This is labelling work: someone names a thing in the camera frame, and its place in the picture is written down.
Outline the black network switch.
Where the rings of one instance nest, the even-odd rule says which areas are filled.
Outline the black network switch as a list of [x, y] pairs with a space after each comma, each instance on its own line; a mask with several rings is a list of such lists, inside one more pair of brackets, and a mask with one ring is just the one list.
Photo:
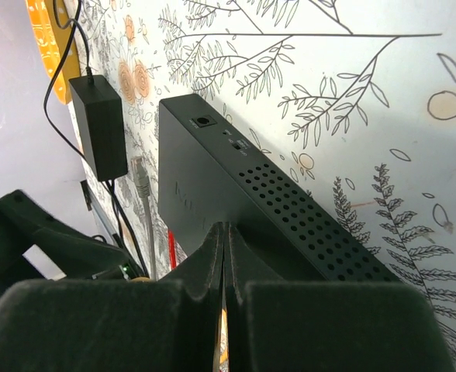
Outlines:
[[158, 211], [186, 253], [228, 222], [285, 279], [396, 280], [202, 97], [164, 98], [158, 118]]

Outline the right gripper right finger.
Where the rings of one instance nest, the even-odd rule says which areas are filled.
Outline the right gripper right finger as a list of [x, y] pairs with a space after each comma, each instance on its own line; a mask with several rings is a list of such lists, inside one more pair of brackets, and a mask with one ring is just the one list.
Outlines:
[[290, 281], [225, 225], [232, 371], [453, 371], [423, 296], [381, 282]]

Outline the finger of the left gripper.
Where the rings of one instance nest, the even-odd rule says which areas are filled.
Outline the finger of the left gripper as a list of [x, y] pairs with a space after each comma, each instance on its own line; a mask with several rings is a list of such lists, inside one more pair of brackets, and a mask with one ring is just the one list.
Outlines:
[[37, 246], [67, 279], [114, 279], [122, 271], [131, 278], [143, 269], [123, 243], [108, 244], [55, 219], [21, 190], [0, 198], [0, 297], [15, 283], [42, 279], [24, 257]]

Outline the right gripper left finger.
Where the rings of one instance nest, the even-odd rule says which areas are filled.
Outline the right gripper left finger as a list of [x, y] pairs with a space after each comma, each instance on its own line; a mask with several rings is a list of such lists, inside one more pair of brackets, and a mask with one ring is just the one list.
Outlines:
[[225, 226], [159, 281], [30, 280], [0, 297], [0, 371], [217, 371]]

